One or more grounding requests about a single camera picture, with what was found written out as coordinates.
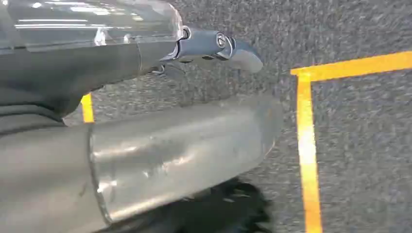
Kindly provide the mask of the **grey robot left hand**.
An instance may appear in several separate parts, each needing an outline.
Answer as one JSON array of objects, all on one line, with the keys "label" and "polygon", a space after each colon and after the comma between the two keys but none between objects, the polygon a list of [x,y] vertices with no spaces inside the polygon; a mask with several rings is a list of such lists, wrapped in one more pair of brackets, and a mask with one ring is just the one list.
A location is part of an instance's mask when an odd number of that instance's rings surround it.
[{"label": "grey robot left hand", "polygon": [[272,204],[239,179],[280,134],[272,95],[63,121],[105,85],[211,61],[263,67],[252,46],[184,25],[163,0],[1,1],[1,232],[274,232]]}]

